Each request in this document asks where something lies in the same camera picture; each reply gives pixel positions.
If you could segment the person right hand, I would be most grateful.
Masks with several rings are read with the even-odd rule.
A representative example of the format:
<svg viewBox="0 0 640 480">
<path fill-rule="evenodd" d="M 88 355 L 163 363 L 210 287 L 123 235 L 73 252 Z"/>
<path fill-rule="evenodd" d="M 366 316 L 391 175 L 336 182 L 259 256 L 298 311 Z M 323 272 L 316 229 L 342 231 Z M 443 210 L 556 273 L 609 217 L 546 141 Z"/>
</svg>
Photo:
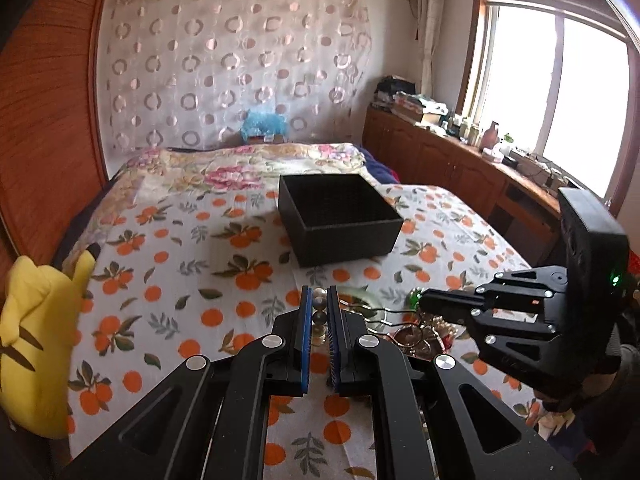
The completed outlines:
<svg viewBox="0 0 640 480">
<path fill-rule="evenodd" d="M 534 395 L 548 405 L 563 411 L 566 406 L 575 410 L 586 408 L 607 415 L 639 417 L 639 348 L 620 345 L 620 368 L 615 374 L 594 374 L 582 382 L 582 390 L 567 399 L 558 400 L 537 390 Z"/>
</svg>

